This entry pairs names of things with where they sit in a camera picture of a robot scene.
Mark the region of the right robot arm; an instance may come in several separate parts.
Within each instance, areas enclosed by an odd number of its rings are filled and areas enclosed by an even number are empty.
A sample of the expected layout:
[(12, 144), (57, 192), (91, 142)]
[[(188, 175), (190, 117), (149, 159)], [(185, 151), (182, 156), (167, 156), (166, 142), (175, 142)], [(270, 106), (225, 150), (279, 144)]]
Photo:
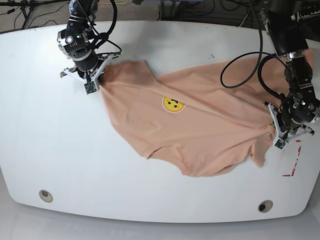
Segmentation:
[(111, 25), (106, 32), (99, 33), (95, 28), (98, 3), (98, 0), (71, 0), (68, 5), (70, 17), (66, 29), (57, 34), (58, 48), (74, 62), (74, 67), (65, 68), (60, 77), (73, 77), (85, 86), (91, 82), (101, 85), (107, 61), (121, 54), (121, 50), (96, 53), (103, 44), (110, 43), (109, 37), (118, 17), (116, 2), (111, 0), (113, 10)]

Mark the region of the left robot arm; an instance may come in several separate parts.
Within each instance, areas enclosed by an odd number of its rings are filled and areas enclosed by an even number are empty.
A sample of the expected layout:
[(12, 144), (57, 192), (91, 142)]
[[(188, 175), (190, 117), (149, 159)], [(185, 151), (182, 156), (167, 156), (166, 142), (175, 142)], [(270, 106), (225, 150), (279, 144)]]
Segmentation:
[[(256, 52), (258, 59), (252, 72), (257, 74), (263, 89), (280, 100), (279, 107), (267, 102), (264, 105), (268, 107), (276, 129), (273, 145), (281, 150), (301, 135), (314, 135), (314, 130), (308, 124), (313, 124), (320, 118), (320, 101), (312, 84), (313, 70), (303, 55), (309, 47), (297, 17), (302, 4), (301, 0), (267, 0), (260, 10), (261, 19), (275, 52), (263, 52), (261, 39), (260, 50)], [(270, 89), (262, 77), (265, 63), (281, 58), (286, 59), (283, 65), (288, 94)]]

